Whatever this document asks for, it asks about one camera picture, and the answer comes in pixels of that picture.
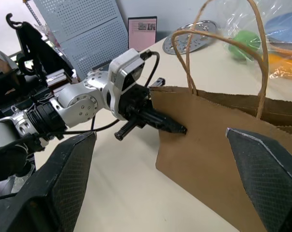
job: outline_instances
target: white wall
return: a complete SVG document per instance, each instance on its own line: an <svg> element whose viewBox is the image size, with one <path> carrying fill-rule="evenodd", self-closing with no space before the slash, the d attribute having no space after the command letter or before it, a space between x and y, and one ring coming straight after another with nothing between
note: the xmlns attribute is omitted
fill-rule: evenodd
<svg viewBox="0 0 292 232"><path fill-rule="evenodd" d="M215 0L201 19L218 21ZM169 33L194 21L205 0L116 0L127 25L128 17L157 16L160 33Z"/></svg>
<svg viewBox="0 0 292 232"><path fill-rule="evenodd" d="M29 3L38 13L39 20L43 23L44 20L36 10L33 1ZM16 31L6 23L5 16L8 13L13 14L13 21L27 21L32 25L37 23L22 0L0 0L0 50L9 56L19 52L21 48Z"/></svg>

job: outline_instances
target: green object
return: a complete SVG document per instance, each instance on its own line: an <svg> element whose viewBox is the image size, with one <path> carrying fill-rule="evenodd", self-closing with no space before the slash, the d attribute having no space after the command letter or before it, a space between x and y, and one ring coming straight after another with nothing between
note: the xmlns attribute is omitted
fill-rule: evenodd
<svg viewBox="0 0 292 232"><path fill-rule="evenodd" d="M259 36L252 31L241 30L233 40L238 41L253 51L257 51L261 46L261 40ZM232 53L235 59L246 60L246 58L252 59L251 55L245 51L239 49L236 46L229 45L229 51Z"/></svg>

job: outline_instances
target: blue object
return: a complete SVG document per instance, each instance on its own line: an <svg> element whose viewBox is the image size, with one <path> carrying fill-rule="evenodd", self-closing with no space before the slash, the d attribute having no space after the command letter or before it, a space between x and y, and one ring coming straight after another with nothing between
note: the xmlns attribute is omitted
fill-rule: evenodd
<svg viewBox="0 0 292 232"><path fill-rule="evenodd" d="M265 33L272 42L292 43L292 13L269 20L265 24Z"/></svg>

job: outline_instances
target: orange object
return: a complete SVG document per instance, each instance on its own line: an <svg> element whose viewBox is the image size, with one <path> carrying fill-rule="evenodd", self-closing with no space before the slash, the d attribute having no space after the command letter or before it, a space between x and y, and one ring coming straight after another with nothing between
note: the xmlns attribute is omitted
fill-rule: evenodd
<svg viewBox="0 0 292 232"><path fill-rule="evenodd" d="M292 59L269 54L270 78L287 78L292 80Z"/></svg>
<svg viewBox="0 0 292 232"><path fill-rule="evenodd" d="M272 51L276 51L280 54L292 57L292 44L289 44L289 43L287 43L285 45L280 44L281 47L279 47L279 46L272 45L272 43L269 43L269 46L271 47L270 50L272 50Z"/></svg>

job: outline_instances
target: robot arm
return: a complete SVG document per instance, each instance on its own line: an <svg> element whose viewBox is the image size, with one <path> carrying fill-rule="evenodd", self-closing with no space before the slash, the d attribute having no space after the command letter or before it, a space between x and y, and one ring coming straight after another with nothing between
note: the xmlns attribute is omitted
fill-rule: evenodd
<svg viewBox="0 0 292 232"><path fill-rule="evenodd" d="M0 119L0 167L10 162L11 166L16 166L16 162L9 158L11 154L17 157L18 153L22 157L19 168L3 173L0 180L16 173L27 155L43 150L54 136L63 138L61 131L93 119L103 108L110 110L117 119L128 121L115 133L119 140L134 127L142 128L146 124L168 132L186 133L184 126L154 110L149 89L136 83L145 60L151 54L150 51L139 54L131 49L114 59L108 72L90 72L84 81L64 88L57 97L35 110L19 111L11 117ZM32 135L35 140L15 144L9 154L4 149Z"/></svg>

